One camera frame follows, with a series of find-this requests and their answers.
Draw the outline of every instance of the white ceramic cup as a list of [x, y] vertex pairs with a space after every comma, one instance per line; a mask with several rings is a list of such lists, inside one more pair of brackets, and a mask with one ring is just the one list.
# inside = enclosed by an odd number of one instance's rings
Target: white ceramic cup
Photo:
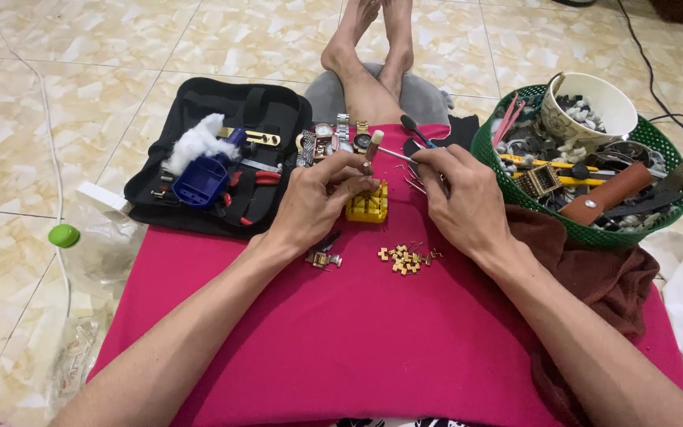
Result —
[[[612, 84], [582, 73], [565, 73], [560, 88], [552, 94], [552, 90], [561, 76], [556, 76], [547, 87], [542, 101], [542, 122], [546, 130], [563, 141], [573, 140], [577, 145], [601, 145], [622, 138], [637, 127], [637, 109], [623, 92]], [[557, 96], [583, 95], [589, 101], [592, 111], [602, 118], [606, 134], [578, 124], [565, 114], [555, 98]]]

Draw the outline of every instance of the black tool case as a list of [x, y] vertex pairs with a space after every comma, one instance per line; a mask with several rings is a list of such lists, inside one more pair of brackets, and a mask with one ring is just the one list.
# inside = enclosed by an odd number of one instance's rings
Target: black tool case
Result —
[[[258, 170], [238, 163], [229, 170], [230, 174], [242, 174], [238, 184], [227, 189], [232, 196], [227, 208], [222, 200], [202, 210], [155, 198], [153, 192], [159, 191], [161, 185], [171, 184], [162, 180], [162, 161], [170, 156], [173, 145], [188, 129], [213, 113], [225, 115], [224, 127], [280, 136], [278, 146], [257, 144], [257, 151], [246, 157], [268, 166], [282, 165], [279, 184], [255, 185]], [[250, 238], [265, 232], [275, 218], [289, 174], [296, 166], [294, 140], [309, 129], [312, 117], [308, 100], [287, 87], [230, 84], [205, 77], [185, 81], [178, 88], [159, 140], [149, 147], [149, 159], [125, 186], [125, 198], [134, 206], [130, 217], [141, 223], [233, 238]], [[241, 225], [242, 217], [252, 224]]]

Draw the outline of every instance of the gold watch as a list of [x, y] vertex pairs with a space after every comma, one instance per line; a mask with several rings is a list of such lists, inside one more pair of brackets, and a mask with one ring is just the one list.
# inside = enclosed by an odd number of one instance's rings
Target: gold watch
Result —
[[365, 153], [365, 151], [368, 150], [368, 147], [370, 146], [370, 134], [368, 133], [367, 121], [357, 122], [357, 134], [352, 142], [355, 144], [355, 150], [357, 150], [358, 153]]

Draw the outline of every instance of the hand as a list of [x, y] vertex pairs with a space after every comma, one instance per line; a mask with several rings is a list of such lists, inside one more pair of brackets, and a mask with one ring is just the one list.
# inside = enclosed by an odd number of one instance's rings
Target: hand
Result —
[[[326, 237], [347, 200], [378, 187], [377, 181], [363, 175], [366, 161], [339, 150], [313, 167], [293, 170], [279, 212], [263, 241], [278, 244], [294, 258]], [[332, 186], [340, 182], [334, 190]]]
[[[455, 144], [418, 150], [412, 159], [419, 163], [429, 217], [454, 247], [479, 262], [514, 240], [491, 168]], [[440, 172], [451, 186], [449, 194]]]

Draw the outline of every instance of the green plastic basket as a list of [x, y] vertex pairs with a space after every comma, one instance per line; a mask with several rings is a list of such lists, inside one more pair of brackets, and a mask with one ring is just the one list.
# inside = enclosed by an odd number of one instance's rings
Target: green plastic basket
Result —
[[[537, 84], [518, 89], [518, 96], [532, 96], [544, 93], [547, 86]], [[505, 95], [495, 108], [492, 118], [500, 107], [507, 108], [513, 100], [514, 93]], [[637, 141], [659, 151], [666, 158], [666, 169], [673, 170], [683, 160], [671, 144], [671, 141], [661, 133], [655, 126], [642, 116], [639, 117], [637, 128], [629, 133], [631, 141]], [[639, 232], [614, 232], [592, 227], [585, 227], [575, 223], [568, 218], [558, 215], [545, 208], [542, 204], [529, 197], [505, 174], [500, 166], [499, 159], [492, 148], [492, 119], [487, 120], [474, 136], [474, 141], [470, 146], [470, 152], [483, 164], [491, 167], [497, 174], [497, 183], [502, 189], [505, 202], [515, 204], [527, 209], [533, 209], [551, 217], [555, 217], [565, 225], [568, 230], [568, 237], [583, 243], [585, 246], [599, 249], [623, 248], [637, 245], [643, 238], [651, 232], [673, 224], [683, 214], [683, 198], [674, 203], [678, 209], [661, 216], [649, 229]]]

